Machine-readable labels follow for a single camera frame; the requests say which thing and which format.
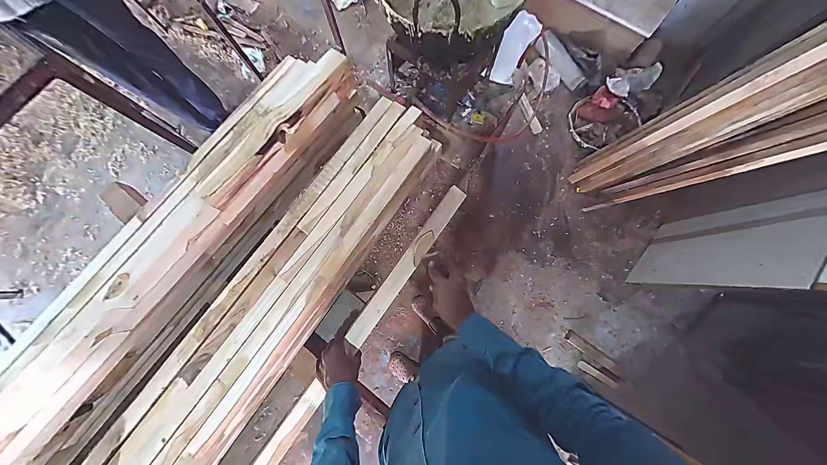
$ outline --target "stack of wooden planks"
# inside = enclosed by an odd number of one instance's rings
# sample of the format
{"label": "stack of wooden planks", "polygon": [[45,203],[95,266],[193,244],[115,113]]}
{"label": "stack of wooden planks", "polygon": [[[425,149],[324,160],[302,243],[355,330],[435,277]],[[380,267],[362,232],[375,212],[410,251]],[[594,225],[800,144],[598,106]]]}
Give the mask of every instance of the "stack of wooden planks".
{"label": "stack of wooden planks", "polygon": [[218,463],[439,156],[355,84],[285,59],[3,354],[0,464]]}
{"label": "stack of wooden planks", "polygon": [[827,150],[827,25],[586,157],[585,211]]}
{"label": "stack of wooden planks", "polygon": [[420,111],[381,99],[85,463],[217,463],[438,158]]}

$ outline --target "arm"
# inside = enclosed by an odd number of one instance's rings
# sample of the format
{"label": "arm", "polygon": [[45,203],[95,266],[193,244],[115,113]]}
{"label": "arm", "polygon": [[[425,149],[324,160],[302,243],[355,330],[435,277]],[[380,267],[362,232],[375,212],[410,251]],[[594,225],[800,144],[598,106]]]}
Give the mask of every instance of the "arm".
{"label": "arm", "polygon": [[359,446],[353,422],[361,406],[352,382],[338,382],[324,398],[322,430],[313,448],[312,465],[358,465]]}
{"label": "arm", "polygon": [[482,316],[467,317],[459,335],[471,354],[498,375],[517,408],[584,465],[685,465],[641,424]]}

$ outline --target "concrete floor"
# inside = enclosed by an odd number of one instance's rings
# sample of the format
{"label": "concrete floor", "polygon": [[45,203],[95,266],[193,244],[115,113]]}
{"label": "concrete floor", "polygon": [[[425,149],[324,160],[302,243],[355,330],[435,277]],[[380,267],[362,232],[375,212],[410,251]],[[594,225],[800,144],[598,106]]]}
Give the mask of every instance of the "concrete floor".
{"label": "concrete floor", "polygon": [[[337,13],[342,35],[361,75],[386,84],[384,43],[390,28],[377,1],[363,1]],[[194,10],[191,0],[163,5],[171,16]],[[266,27],[282,54],[317,58],[332,43],[318,0],[263,2],[249,19]],[[254,85],[242,78],[226,47],[169,40],[229,108]],[[538,116],[546,128],[538,137],[526,132],[496,147],[471,177],[468,200],[439,239],[440,251],[465,267],[477,310],[518,342],[540,350],[552,365],[569,370],[578,359],[562,343],[569,328],[623,360],[640,343],[667,345],[685,317],[711,296],[624,283],[659,217],[636,204],[580,213],[587,199],[565,181],[582,156],[565,126],[574,101],[563,87],[556,89]],[[515,116],[506,134],[521,126],[522,118]],[[122,180],[157,194],[188,156],[60,86],[3,128],[0,153],[11,153],[10,146],[16,155],[0,158],[6,164],[0,183],[22,183],[9,189],[21,192],[22,200],[0,201],[0,288],[23,287],[26,298],[1,303],[0,320],[17,322],[14,328],[21,331],[119,228],[97,199],[107,183]],[[440,161],[363,267],[384,279],[459,176]],[[413,286],[406,286],[363,348],[361,379],[388,403],[400,388],[386,370],[388,356],[401,350],[416,358],[422,341],[423,326],[409,308],[413,293]],[[317,415],[287,463],[309,463],[318,422]],[[363,410],[357,430],[364,463],[374,463],[378,424]]]}

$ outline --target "person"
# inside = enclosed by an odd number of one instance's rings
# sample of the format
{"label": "person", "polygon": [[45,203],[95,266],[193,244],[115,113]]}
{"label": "person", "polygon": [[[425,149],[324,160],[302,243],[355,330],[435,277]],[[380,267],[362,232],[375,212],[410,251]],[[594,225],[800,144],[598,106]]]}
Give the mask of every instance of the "person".
{"label": "person", "polygon": [[204,130],[229,114],[122,0],[0,0],[0,22]]}
{"label": "person", "polygon": [[[437,318],[456,332],[396,396],[380,463],[562,464],[551,436],[584,465],[685,465],[641,424],[477,314],[456,269],[443,273],[429,263],[428,275]],[[361,353],[349,354],[342,337],[322,356],[329,389],[313,465],[359,463],[353,422]]]}

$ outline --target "metal rod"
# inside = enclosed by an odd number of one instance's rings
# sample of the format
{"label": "metal rod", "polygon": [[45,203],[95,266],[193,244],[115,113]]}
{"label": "metal rod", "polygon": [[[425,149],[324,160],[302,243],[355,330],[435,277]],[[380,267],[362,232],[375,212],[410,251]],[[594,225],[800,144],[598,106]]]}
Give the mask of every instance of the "metal rod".
{"label": "metal rod", "polygon": [[11,121],[41,90],[55,79],[55,72],[40,59],[0,93],[0,127]]}
{"label": "metal rod", "polygon": [[207,16],[209,16],[209,18],[213,20],[213,23],[215,23],[215,27],[218,28],[219,32],[221,32],[221,35],[224,37],[224,40],[230,43],[230,47],[232,47],[232,49],[238,54],[238,57],[241,58],[241,61],[244,62],[244,65],[253,74],[256,75],[258,80],[263,81],[264,75],[259,70],[257,70],[255,66],[253,66],[253,62],[250,61],[250,57],[247,56],[246,53],[244,53],[244,50],[241,49],[241,46],[238,45],[238,42],[236,42],[236,40],[232,38],[230,32],[227,30],[226,27],[224,27],[224,23],[221,22],[221,19],[218,18],[218,15],[216,15],[212,8],[210,8],[207,4],[207,0],[200,0],[200,3],[201,7],[207,13]]}
{"label": "metal rod", "polygon": [[0,324],[0,334],[1,334],[4,338],[6,338],[6,340],[8,341],[8,343],[10,343],[10,344],[14,344],[14,343],[16,342],[16,340],[15,340],[14,336],[12,336],[12,334],[8,332],[8,329],[6,329],[6,327],[5,327],[5,326],[3,326],[2,324]]}
{"label": "metal rod", "polygon": [[22,299],[23,289],[0,290],[0,300]]}
{"label": "metal rod", "polygon": [[327,17],[327,25],[330,26],[330,32],[333,33],[333,40],[336,42],[336,47],[343,55],[347,55],[345,51],[345,41],[342,39],[342,33],[339,31],[339,23],[336,20],[336,13],[333,11],[331,0],[322,0],[322,9],[324,16]]}
{"label": "metal rod", "polygon": [[192,142],[178,134],[166,121],[130,100],[102,80],[87,73],[75,63],[55,52],[47,52],[46,60],[57,79],[66,81],[77,90],[86,93],[133,122],[150,130],[158,137],[189,153],[198,149]]}

